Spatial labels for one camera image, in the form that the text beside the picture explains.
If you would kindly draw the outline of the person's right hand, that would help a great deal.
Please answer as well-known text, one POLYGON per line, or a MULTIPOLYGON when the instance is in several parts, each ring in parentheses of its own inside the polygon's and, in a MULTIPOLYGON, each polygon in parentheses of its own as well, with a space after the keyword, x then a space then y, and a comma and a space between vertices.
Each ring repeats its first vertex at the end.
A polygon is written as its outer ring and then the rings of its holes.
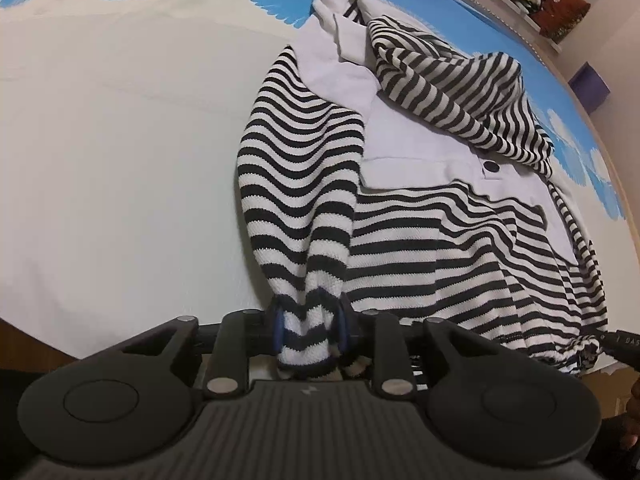
POLYGON ((625 434, 620 440, 623 448, 629 450, 637 444, 640 437, 640 378, 631 387, 631 397, 626 404, 626 412, 622 417, 625 434))

